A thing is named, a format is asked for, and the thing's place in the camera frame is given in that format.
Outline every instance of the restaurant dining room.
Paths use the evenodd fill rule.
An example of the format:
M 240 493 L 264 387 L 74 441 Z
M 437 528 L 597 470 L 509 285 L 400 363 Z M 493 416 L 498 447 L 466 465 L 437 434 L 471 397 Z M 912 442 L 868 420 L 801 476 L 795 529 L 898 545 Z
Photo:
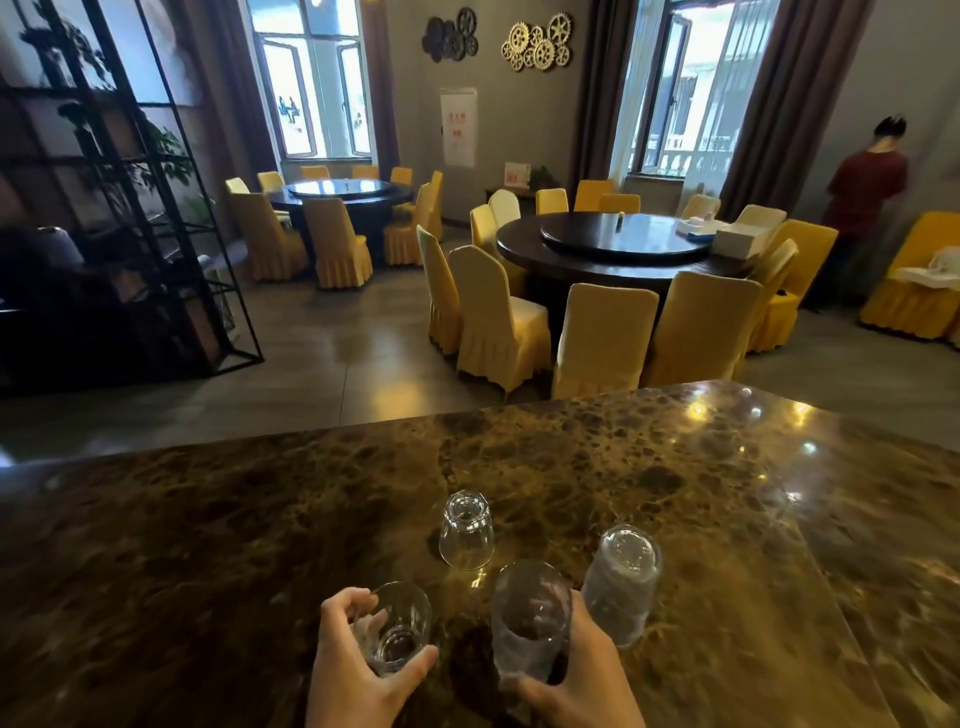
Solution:
M 960 724 L 960 6 L 0 20 L 0 725 Z

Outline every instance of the hand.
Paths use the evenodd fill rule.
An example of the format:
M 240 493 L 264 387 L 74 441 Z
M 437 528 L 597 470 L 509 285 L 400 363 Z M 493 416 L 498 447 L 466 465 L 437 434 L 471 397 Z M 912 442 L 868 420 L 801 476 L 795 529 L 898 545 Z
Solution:
M 564 681 L 551 687 L 528 675 L 507 675 L 515 692 L 554 728 L 645 728 L 620 655 L 596 625 L 580 592 L 573 593 L 570 658 Z
M 344 589 L 321 605 L 306 728 L 389 728 L 437 662 L 437 648 L 430 644 L 400 672 L 377 677 L 349 626 L 354 615 L 369 614 L 375 607 L 376 595 L 355 588 Z

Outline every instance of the window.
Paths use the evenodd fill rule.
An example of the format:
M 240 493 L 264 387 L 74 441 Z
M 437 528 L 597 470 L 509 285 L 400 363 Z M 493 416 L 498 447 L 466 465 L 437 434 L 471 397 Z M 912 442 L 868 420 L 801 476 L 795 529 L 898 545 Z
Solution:
M 356 0 L 248 0 L 284 158 L 368 158 Z

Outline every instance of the gear wall decoration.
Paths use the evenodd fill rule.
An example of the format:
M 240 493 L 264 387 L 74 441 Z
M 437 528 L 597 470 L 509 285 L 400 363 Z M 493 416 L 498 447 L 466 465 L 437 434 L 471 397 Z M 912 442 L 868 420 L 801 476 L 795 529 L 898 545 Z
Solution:
M 477 14 L 472 8 L 461 8 L 456 21 L 434 15 L 426 21 L 426 32 L 420 45 L 435 63 L 443 59 L 462 61 L 466 56 L 477 55 L 476 29 Z
M 548 71 L 555 65 L 566 68 L 570 64 L 572 35 L 573 18 L 566 12 L 558 12 L 546 28 L 522 21 L 514 23 L 500 52 L 517 72 L 524 68 Z

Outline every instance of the empty glass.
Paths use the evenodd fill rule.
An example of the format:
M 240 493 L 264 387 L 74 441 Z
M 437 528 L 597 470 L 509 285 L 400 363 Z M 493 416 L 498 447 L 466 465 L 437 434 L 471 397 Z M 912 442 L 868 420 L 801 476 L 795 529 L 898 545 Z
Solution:
M 660 548 L 643 531 L 620 524 L 601 537 L 584 579 L 584 602 L 618 647 L 643 634 L 660 568 Z
M 446 501 L 440 555 L 455 569 L 474 570 L 493 556 L 493 520 L 487 500 L 479 493 L 460 491 Z
M 392 581 L 373 592 L 372 615 L 358 615 L 350 626 L 367 664 L 380 677 L 397 672 L 430 639 L 430 600 L 409 581 Z
M 500 675 L 545 681 L 570 628 L 570 585 L 549 564 L 517 561 L 496 578 L 491 602 L 493 663 Z

